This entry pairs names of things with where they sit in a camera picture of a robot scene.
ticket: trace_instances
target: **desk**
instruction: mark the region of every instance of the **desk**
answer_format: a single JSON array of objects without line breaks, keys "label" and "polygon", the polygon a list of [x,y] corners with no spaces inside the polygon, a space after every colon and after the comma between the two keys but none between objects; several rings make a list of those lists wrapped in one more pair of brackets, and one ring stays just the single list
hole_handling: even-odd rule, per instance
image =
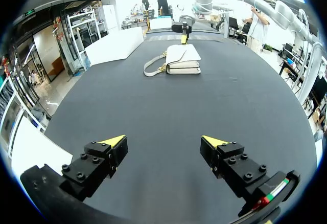
[{"label": "desk", "polygon": [[138,26],[147,26],[147,21],[142,21],[142,22],[137,22],[137,23],[132,23],[128,25],[122,26],[122,30],[132,28],[132,27],[138,27]]},{"label": "desk", "polygon": [[[288,62],[283,59],[283,65],[282,65],[281,71],[279,72],[279,75],[282,75],[282,72],[283,72],[284,68],[289,69],[294,76],[296,76],[296,77],[298,76],[298,73],[293,68],[293,66],[288,64]],[[301,77],[299,79],[299,82],[303,83],[304,79],[305,79],[304,76],[301,75]],[[313,108],[312,108],[312,112],[310,113],[308,118],[310,118],[312,116],[312,114],[315,112],[317,107],[320,105],[321,101],[319,101],[320,99],[317,98],[317,97],[321,97],[321,94],[320,94],[321,90],[322,90],[323,93],[327,93],[327,83],[326,83],[326,81],[321,82],[320,80],[321,79],[319,79],[319,77],[316,78],[316,81],[315,81],[315,83],[314,83],[314,85],[312,87],[312,90],[310,91],[310,94],[309,94],[310,99],[313,100]]]},{"label": "desk", "polygon": [[212,21],[212,20],[206,20],[206,19],[201,19],[201,18],[197,18],[197,19],[195,19],[195,21],[201,22],[201,23],[209,23],[211,25],[211,28],[215,28],[214,25],[216,25],[220,22],[220,21]]},{"label": "desk", "polygon": [[[280,76],[282,75],[283,70],[284,70],[285,68],[289,69],[289,70],[292,72],[292,74],[293,74],[294,76],[296,76],[296,77],[298,76],[298,73],[297,73],[297,71],[293,68],[293,66],[291,66],[290,64],[288,64],[287,60],[284,60],[284,59],[283,59],[283,65],[282,65],[281,71],[279,72],[279,75],[280,75]],[[300,77],[299,81],[300,81],[301,83],[303,83],[304,79],[305,79],[305,77],[304,77],[304,75],[302,75],[302,76]]]},{"label": "desk", "polygon": [[[125,134],[128,154],[84,203],[142,223],[228,223],[244,201],[215,178],[200,138],[236,140],[268,175],[296,169],[297,201],[316,169],[306,115],[287,84],[251,49],[189,40],[200,75],[143,74],[143,65],[180,40],[146,40],[126,60],[92,66],[68,92],[45,135],[76,159],[90,141]],[[149,68],[155,70],[164,61]],[[297,131],[290,129],[296,124]]]}]

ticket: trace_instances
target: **white panel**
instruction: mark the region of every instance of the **white panel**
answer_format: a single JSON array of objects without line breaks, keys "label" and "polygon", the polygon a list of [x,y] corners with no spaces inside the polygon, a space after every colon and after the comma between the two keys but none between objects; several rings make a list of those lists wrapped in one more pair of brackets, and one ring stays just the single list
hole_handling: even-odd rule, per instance
[{"label": "white panel", "polygon": [[172,19],[169,18],[155,18],[150,20],[151,30],[170,28],[172,26]]},{"label": "white panel", "polygon": [[318,168],[322,158],[322,140],[316,141],[315,146],[316,146],[317,168]]},{"label": "white panel", "polygon": [[91,65],[126,59],[142,42],[141,27],[114,31],[85,48]]},{"label": "white panel", "polygon": [[73,155],[39,132],[26,117],[22,117],[11,156],[11,168],[18,179],[27,169],[35,165],[41,168],[44,164],[62,175],[61,166],[70,164],[72,158]]},{"label": "white panel", "polygon": [[107,29],[117,27],[116,14],[113,5],[103,5],[104,17],[107,23]]},{"label": "white panel", "polygon": [[53,69],[52,63],[60,57],[59,47],[52,31],[53,26],[48,26],[33,36],[37,52],[47,73]]}]

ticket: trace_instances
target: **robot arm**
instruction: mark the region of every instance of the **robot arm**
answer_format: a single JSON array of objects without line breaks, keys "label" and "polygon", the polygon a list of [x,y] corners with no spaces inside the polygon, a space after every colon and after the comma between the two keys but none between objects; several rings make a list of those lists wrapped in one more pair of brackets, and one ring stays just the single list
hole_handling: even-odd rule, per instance
[{"label": "robot arm", "polygon": [[[196,0],[193,6],[195,13],[210,14],[215,8],[213,0]],[[305,80],[301,87],[299,94],[299,102],[304,103],[305,99],[310,93],[310,90],[317,77],[319,67],[321,64],[323,47],[320,40],[315,35],[310,34],[309,27],[306,27],[301,20],[299,20],[292,10],[283,2],[277,1],[275,8],[272,8],[264,0],[240,0],[244,1],[256,9],[259,9],[270,17],[282,29],[290,28],[295,31],[301,40],[312,44],[312,54],[309,60],[308,71],[306,72]]]},{"label": "robot arm", "polygon": [[[193,10],[201,14],[210,14],[215,8],[213,0],[195,0]],[[310,34],[307,27],[296,17],[292,10],[283,2],[277,1],[275,8],[272,8],[264,0],[240,0],[244,1],[269,16],[282,29],[291,28],[303,41],[314,44],[319,39]]]}]

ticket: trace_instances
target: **cabinet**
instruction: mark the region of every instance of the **cabinet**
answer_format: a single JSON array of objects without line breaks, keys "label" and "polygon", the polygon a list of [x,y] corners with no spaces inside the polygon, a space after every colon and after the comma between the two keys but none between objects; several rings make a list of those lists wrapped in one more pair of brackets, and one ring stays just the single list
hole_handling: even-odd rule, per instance
[{"label": "cabinet", "polygon": [[114,11],[113,5],[103,5],[99,7],[100,18],[103,19],[105,28],[110,32],[117,27],[116,13]]}]

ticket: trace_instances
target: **white shirt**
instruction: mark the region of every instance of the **white shirt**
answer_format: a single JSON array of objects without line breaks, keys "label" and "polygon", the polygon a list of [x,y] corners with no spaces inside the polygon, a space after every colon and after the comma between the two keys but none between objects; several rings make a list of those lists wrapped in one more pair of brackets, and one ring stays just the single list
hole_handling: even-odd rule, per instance
[{"label": "white shirt", "polygon": [[252,13],[252,24],[249,29],[248,35],[254,39],[264,43],[268,32],[268,25],[264,25],[255,13]]}]

